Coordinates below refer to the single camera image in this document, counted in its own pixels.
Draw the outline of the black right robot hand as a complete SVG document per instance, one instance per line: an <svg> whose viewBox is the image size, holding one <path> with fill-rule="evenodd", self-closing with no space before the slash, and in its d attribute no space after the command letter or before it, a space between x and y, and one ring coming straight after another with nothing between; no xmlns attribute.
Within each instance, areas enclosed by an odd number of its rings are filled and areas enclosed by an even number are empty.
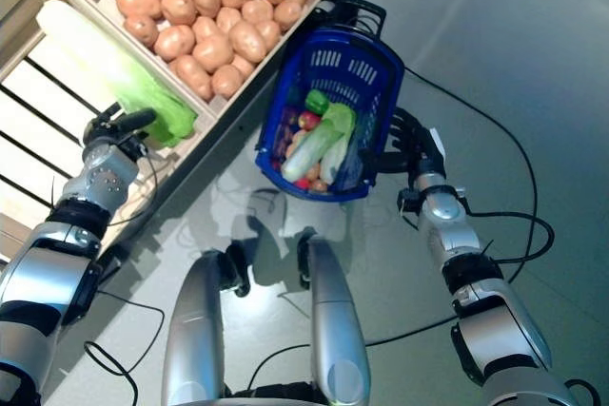
<svg viewBox="0 0 609 406"><path fill-rule="evenodd" d="M438 173L446 177L444 157L431 131L405 109L395 108L389 134L393 137L394 151L383 153L375 153L371 149L359 151L366 172L407 173L413 179L425 173Z"/></svg>

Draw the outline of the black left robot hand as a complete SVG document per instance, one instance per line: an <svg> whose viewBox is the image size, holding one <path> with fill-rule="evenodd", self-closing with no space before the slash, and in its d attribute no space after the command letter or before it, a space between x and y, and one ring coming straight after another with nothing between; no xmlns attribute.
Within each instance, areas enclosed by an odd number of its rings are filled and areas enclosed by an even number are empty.
<svg viewBox="0 0 609 406"><path fill-rule="evenodd" d="M114 118L120 110L119 104L114 103L88 122L83 134L83 159L102 145L117 146L132 161L147 154L145 128L156 121L155 110L144 108Z"/></svg>

